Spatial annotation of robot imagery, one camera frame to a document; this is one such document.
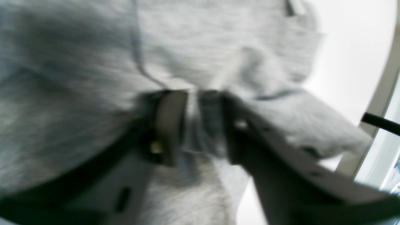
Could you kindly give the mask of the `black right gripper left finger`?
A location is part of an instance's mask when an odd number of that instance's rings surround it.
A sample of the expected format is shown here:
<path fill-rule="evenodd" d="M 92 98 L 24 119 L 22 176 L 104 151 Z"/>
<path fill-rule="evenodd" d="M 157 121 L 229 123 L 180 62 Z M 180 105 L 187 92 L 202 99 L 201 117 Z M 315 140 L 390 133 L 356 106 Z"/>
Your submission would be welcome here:
<path fill-rule="evenodd" d="M 175 167 L 186 91 L 147 96 L 150 108 L 100 154 L 41 185 L 1 199 L 17 225 L 133 225 L 157 166 Z"/>

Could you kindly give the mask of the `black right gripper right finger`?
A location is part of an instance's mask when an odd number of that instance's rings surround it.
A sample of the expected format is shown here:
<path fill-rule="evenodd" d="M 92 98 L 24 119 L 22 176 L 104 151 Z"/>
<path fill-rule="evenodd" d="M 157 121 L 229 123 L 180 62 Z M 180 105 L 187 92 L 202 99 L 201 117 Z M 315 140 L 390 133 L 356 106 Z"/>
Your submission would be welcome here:
<path fill-rule="evenodd" d="M 221 94 L 227 154 L 253 178 L 270 225 L 379 225 L 399 198 L 320 166 L 228 92 Z"/>

